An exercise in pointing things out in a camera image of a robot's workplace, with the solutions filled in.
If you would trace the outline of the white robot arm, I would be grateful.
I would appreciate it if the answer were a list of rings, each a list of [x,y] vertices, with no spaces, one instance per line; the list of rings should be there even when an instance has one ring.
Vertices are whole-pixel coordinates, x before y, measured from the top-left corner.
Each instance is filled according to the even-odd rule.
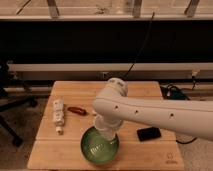
[[[101,116],[142,123],[213,141],[213,101],[150,100],[127,96],[127,83],[111,78],[92,102]]]

